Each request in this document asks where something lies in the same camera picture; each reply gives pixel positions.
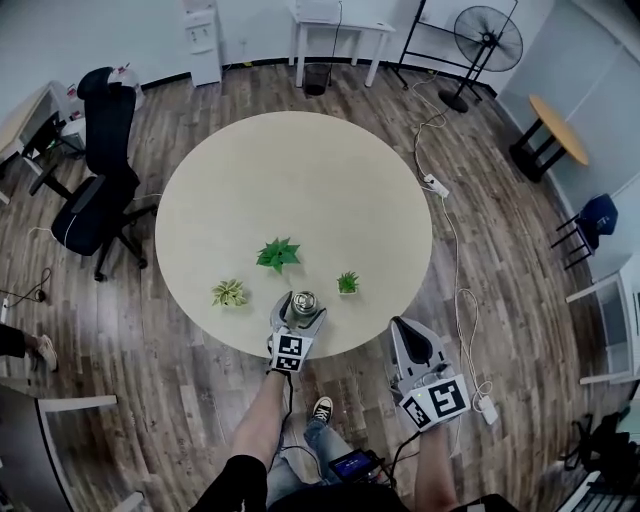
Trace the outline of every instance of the fan stand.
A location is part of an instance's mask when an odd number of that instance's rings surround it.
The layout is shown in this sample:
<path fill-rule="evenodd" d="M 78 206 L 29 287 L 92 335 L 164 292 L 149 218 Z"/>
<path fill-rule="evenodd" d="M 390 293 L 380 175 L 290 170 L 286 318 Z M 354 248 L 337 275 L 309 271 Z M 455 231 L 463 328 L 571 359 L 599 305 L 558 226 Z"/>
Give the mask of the fan stand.
<path fill-rule="evenodd" d="M 478 75 L 476 76 L 480 76 L 480 73 L 482 73 L 484 66 L 489 60 L 489 57 L 491 57 L 491 54 L 493 53 L 493 49 L 496 47 L 496 44 L 497 44 L 495 36 L 493 36 L 492 34 L 484 34 L 482 36 L 482 40 L 483 40 L 482 47 L 480 48 L 478 55 L 476 55 L 476 58 L 474 59 L 473 64 L 471 64 L 471 67 L 469 68 L 469 72 L 462 79 L 462 83 L 460 84 L 460 87 L 458 87 L 458 90 L 455 93 L 451 91 L 445 91 L 445 90 L 441 90 L 438 92 L 438 96 L 447 107 L 457 112 L 460 112 L 461 114 L 464 114 L 465 112 L 469 111 L 469 105 L 467 105 L 467 102 L 460 97 L 460 95 L 462 94 L 462 90 L 469 83 L 469 77 L 471 76 L 471 73 L 473 73 L 474 69 L 476 68 L 476 64 L 478 64 L 478 61 L 480 60 L 480 57 L 482 57 L 482 54 L 484 53 L 485 49 L 489 49 L 489 54 L 484 59 L 484 62 L 482 63 L 482 65 L 478 70 Z"/>

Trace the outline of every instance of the small white table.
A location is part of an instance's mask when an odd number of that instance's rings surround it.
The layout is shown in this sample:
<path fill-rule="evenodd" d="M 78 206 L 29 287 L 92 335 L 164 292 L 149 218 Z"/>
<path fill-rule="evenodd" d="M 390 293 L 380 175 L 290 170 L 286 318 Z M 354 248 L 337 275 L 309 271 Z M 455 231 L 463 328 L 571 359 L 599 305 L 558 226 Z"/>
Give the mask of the small white table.
<path fill-rule="evenodd" d="M 609 373 L 582 378 L 580 384 L 640 379 L 640 255 L 634 254 L 620 270 L 570 295 L 566 302 L 595 292 L 604 323 Z"/>
<path fill-rule="evenodd" d="M 335 28 L 338 23 L 315 23 L 310 21 L 300 21 L 296 13 L 295 7 L 289 5 L 289 11 L 293 17 L 292 30 L 291 30 L 291 53 L 289 55 L 289 65 L 293 66 L 296 57 L 296 46 L 298 53 L 298 68 L 296 70 L 296 87 L 302 87 L 302 76 L 304 74 L 304 59 L 307 53 L 307 40 L 308 32 L 310 28 Z M 358 63 L 358 53 L 360 52 L 360 46 L 362 44 L 362 38 L 365 32 L 375 32 L 378 34 L 378 47 L 376 53 L 371 61 L 371 67 L 369 68 L 369 74 L 364 82 L 364 85 L 371 87 L 373 79 L 376 76 L 378 70 L 378 64 L 382 58 L 382 52 L 384 52 L 385 45 L 387 44 L 387 38 L 390 33 L 396 30 L 379 19 L 372 17 L 366 10 L 356 4 L 350 4 L 343 2 L 342 7 L 342 23 L 340 24 L 340 30 L 355 30 L 358 32 L 358 39 L 353 50 L 353 57 L 351 59 L 351 65 L 355 66 Z"/>

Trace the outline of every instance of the black office chair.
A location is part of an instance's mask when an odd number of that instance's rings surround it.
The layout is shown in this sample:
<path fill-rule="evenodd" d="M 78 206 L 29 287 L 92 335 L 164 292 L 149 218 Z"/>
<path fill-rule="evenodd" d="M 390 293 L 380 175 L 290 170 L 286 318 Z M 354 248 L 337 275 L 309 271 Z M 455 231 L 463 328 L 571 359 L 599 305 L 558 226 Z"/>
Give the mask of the black office chair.
<path fill-rule="evenodd" d="M 38 177 L 29 191 L 34 195 L 45 184 L 67 199 L 51 231 L 58 242 L 83 256 L 91 256 L 100 249 L 94 273 L 96 281 L 104 280 L 102 264 L 114 238 L 136 257 L 138 268 L 146 268 L 142 252 L 122 234 L 122 229 L 147 213 L 155 215 L 158 210 L 157 205 L 152 205 L 124 213 L 140 184 L 127 162 L 136 93 L 120 83 L 109 84 L 111 71 L 111 68 L 96 69 L 78 86 L 78 97 L 85 102 L 87 166 L 97 177 L 87 178 L 72 194 L 53 177 L 54 169 L 50 169 Z"/>

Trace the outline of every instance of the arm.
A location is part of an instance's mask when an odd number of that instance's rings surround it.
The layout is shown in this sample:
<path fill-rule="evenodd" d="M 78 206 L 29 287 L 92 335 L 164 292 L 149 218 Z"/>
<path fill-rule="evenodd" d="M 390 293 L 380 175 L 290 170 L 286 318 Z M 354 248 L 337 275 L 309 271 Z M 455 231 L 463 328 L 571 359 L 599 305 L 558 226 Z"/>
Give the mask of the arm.
<path fill-rule="evenodd" d="M 447 428 L 438 425 L 420 436 L 415 509 L 416 512 L 449 512 L 458 506 Z"/>
<path fill-rule="evenodd" d="M 271 468 L 282 426 L 284 375 L 271 372 L 233 434 L 231 456 L 250 455 Z"/>
<path fill-rule="evenodd" d="M 231 457 L 191 512 L 264 511 L 282 426 L 284 375 L 271 372 L 233 433 Z"/>

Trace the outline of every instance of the variegated plant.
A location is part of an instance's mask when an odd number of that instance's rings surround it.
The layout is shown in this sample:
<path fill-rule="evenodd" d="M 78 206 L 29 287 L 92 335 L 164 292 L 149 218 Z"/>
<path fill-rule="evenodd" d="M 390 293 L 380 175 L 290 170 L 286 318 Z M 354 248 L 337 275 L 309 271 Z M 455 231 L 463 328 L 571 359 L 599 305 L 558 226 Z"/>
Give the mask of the variegated plant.
<path fill-rule="evenodd" d="M 242 281 L 220 281 L 220 284 L 212 289 L 213 306 L 244 306 L 248 301 L 243 295 Z"/>

